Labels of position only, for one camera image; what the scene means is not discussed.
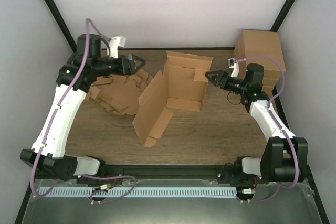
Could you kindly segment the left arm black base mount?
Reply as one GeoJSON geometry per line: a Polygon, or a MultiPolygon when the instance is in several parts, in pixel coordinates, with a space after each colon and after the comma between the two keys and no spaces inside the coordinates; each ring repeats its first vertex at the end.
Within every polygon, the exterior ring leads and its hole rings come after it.
{"type": "MultiPolygon", "coordinates": [[[[98,172],[95,174],[95,177],[114,177],[123,175],[123,168],[114,165],[105,165],[98,169],[98,172]]],[[[80,177],[76,180],[77,184],[86,184],[86,185],[102,185],[106,183],[119,182],[120,179],[110,179],[110,180],[101,180],[101,179],[92,179],[86,177],[80,177]]]]}

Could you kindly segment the brown cardboard box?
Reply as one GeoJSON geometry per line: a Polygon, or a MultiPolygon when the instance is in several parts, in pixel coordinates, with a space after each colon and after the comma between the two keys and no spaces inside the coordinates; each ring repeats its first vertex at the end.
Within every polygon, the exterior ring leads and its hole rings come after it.
{"type": "Polygon", "coordinates": [[[157,72],[139,97],[139,109],[132,122],[143,147],[152,147],[162,136],[173,112],[199,112],[205,100],[213,58],[182,52],[166,52],[163,70],[157,72]]]}

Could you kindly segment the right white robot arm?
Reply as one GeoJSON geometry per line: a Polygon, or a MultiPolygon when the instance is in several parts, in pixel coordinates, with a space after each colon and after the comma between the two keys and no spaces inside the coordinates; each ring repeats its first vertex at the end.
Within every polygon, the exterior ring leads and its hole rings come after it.
{"type": "Polygon", "coordinates": [[[259,125],[266,141],[261,158],[243,157],[233,177],[244,184],[252,175],[266,182],[296,183],[304,181],[307,173],[308,143],[292,133],[275,112],[268,94],[262,90],[264,68],[257,63],[247,66],[243,79],[219,70],[205,77],[216,87],[240,95],[240,102],[259,125]]]}

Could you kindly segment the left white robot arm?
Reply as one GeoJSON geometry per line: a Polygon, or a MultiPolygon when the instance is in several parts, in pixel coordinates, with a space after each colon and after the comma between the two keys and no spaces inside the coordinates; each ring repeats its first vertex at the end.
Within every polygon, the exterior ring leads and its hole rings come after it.
{"type": "Polygon", "coordinates": [[[134,54],[120,56],[118,49],[124,44],[122,36],[108,40],[96,34],[78,37],[76,52],[59,70],[54,100],[43,129],[32,147],[20,153],[20,160],[33,172],[63,181],[83,175],[88,175],[95,184],[106,180],[104,160],[66,155],[65,148],[74,118],[92,84],[99,77],[135,74],[145,65],[146,61],[134,54]]]}

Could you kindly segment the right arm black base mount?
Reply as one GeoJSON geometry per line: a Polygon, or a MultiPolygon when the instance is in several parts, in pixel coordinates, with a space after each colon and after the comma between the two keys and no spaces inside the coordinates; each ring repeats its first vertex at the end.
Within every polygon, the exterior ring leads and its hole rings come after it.
{"type": "Polygon", "coordinates": [[[233,163],[225,163],[217,171],[217,181],[219,184],[230,185],[253,185],[260,181],[257,175],[243,172],[242,160],[244,156],[237,157],[233,163]]]}

